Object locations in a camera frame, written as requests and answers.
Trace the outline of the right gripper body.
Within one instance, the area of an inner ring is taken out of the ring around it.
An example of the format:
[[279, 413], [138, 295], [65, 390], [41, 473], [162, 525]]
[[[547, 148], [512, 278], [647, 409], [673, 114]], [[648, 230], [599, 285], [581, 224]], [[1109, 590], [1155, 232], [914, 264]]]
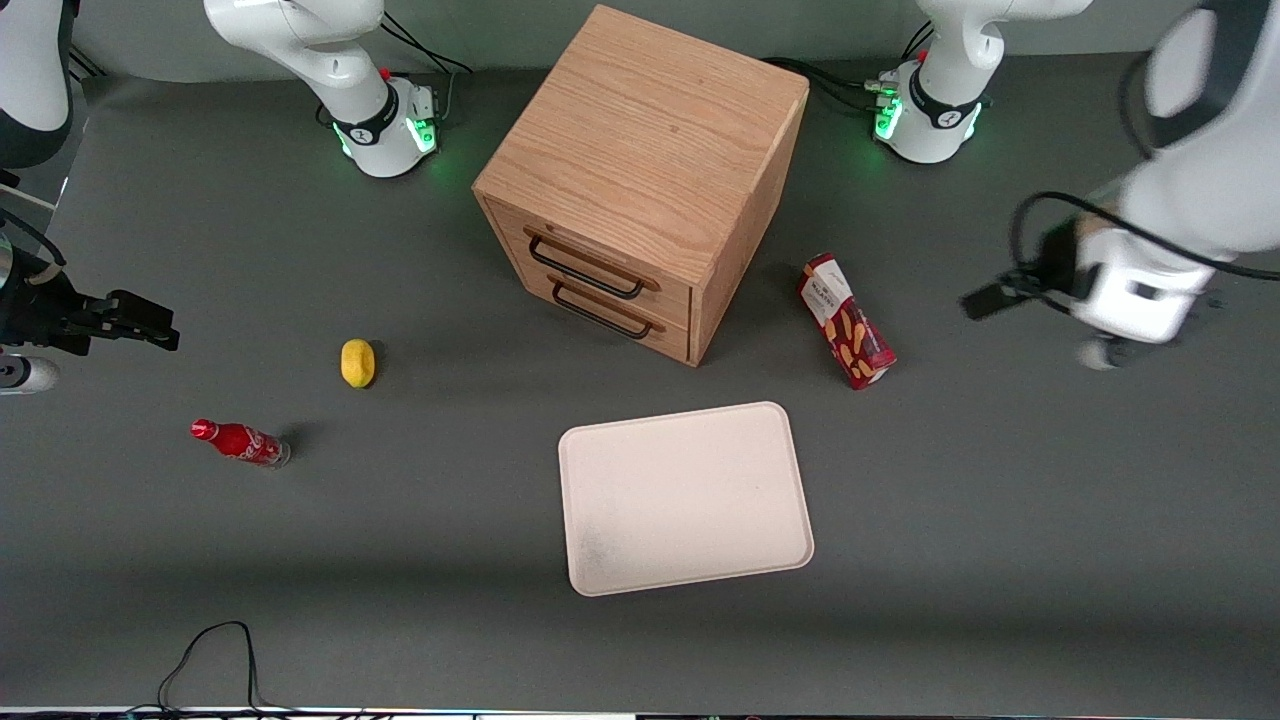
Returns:
[[3, 345], [32, 345], [84, 357], [108, 301], [81, 293], [60, 265], [13, 265], [3, 273]]

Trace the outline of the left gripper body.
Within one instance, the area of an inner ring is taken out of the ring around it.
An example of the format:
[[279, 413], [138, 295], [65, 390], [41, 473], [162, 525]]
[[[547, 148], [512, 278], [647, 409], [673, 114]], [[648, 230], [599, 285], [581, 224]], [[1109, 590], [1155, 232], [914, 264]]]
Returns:
[[1076, 214], [1038, 247], [1042, 287], [1094, 331], [1164, 345], [1174, 340], [1215, 269], [1169, 252], [1097, 215]]

